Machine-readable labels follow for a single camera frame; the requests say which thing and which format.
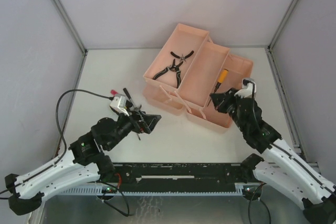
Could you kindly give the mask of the black handled pliers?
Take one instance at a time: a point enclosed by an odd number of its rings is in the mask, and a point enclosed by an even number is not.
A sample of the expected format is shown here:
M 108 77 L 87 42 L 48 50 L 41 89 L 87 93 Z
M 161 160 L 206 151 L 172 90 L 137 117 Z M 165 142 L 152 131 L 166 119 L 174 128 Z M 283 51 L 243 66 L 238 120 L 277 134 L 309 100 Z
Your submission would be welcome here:
M 184 54 L 181 54 L 181 55 L 177 55 L 176 53 L 174 53 L 174 52 L 170 52 L 170 54 L 171 54 L 171 56 L 173 56 L 174 58 L 176 58 L 176 59 L 179 59 L 180 60 L 180 62 L 186 62 L 186 60 L 188 59 L 188 58 L 190 58 L 193 54 L 194 54 L 194 51 L 192 50 L 189 54 L 187 54 L 187 55 L 184 55 Z

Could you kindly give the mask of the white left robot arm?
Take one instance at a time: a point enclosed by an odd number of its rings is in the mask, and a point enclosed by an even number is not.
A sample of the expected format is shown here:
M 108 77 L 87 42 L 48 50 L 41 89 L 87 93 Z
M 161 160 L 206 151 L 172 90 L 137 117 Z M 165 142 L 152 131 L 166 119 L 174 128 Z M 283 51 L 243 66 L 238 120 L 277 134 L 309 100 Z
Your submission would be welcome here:
M 90 182 L 110 182 L 115 168 L 106 152 L 131 132 L 150 134 L 161 118 L 140 111 L 129 116 L 121 113 L 117 120 L 100 119 L 62 155 L 25 175 L 7 175 L 6 188 L 11 193 L 9 208 L 18 216 L 25 215 L 69 188 Z

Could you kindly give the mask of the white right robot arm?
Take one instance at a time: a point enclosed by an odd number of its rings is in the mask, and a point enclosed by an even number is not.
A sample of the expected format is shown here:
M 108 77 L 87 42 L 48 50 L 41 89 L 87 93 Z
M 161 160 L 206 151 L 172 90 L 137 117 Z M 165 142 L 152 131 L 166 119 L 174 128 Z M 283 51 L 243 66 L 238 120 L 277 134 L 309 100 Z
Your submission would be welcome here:
M 304 161 L 262 118 L 254 91 L 229 89 L 212 93 L 217 112 L 228 114 L 255 149 L 253 175 L 291 199 L 310 223 L 335 223 L 335 184 Z

